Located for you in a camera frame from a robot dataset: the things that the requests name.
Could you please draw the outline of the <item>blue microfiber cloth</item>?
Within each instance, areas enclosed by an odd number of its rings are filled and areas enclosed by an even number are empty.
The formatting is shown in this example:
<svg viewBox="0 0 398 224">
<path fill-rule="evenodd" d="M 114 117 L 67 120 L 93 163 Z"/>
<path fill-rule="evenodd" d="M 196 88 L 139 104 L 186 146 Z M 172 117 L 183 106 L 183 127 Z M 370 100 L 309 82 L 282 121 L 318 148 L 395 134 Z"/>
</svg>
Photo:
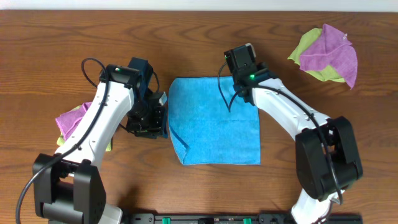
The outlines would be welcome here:
<svg viewBox="0 0 398 224">
<path fill-rule="evenodd" d="M 232 77 L 176 78 L 169 88 L 170 138 L 185 166 L 259 165 L 259 112 L 236 97 Z"/>
</svg>

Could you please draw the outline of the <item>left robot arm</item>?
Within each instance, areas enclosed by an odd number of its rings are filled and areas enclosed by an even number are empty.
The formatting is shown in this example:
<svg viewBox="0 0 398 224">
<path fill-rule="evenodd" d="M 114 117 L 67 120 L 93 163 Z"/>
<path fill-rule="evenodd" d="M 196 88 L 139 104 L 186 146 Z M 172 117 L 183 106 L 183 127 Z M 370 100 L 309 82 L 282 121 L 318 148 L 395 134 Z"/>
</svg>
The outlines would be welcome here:
<svg viewBox="0 0 398 224">
<path fill-rule="evenodd" d="M 54 155 L 39 154 L 34 162 L 37 216 L 51 223 L 121 223 L 123 211 L 106 202 L 99 169 L 123 118 L 136 137 L 167 137 L 167 96 L 149 89 L 153 75 L 139 58 L 101 72 L 95 98 L 74 132 Z"/>
</svg>

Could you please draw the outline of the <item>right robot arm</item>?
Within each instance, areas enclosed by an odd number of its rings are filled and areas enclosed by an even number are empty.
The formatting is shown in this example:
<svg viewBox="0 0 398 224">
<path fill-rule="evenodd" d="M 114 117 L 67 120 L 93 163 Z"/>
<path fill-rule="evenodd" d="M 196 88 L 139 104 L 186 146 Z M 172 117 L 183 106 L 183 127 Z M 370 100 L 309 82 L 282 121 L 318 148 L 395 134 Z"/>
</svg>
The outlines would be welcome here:
<svg viewBox="0 0 398 224">
<path fill-rule="evenodd" d="M 302 191 L 290 211 L 294 223 L 336 223 L 331 212 L 343 193 L 363 176 L 351 123 L 332 119 L 304 103 L 263 64 L 228 63 L 235 96 L 274 118 L 295 141 L 296 173 Z"/>
</svg>

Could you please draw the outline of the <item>purple cloth right pile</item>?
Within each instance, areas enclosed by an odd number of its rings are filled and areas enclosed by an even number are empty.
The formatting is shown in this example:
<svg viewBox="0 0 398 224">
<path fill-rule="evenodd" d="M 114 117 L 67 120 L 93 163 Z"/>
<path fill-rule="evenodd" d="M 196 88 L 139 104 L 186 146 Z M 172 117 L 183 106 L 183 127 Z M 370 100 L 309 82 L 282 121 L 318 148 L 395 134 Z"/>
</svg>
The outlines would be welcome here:
<svg viewBox="0 0 398 224">
<path fill-rule="evenodd" d="M 353 89 L 358 74 L 358 58 L 348 35 L 323 24 L 319 38 L 300 56 L 300 69 L 320 72 L 330 66 Z"/>
</svg>

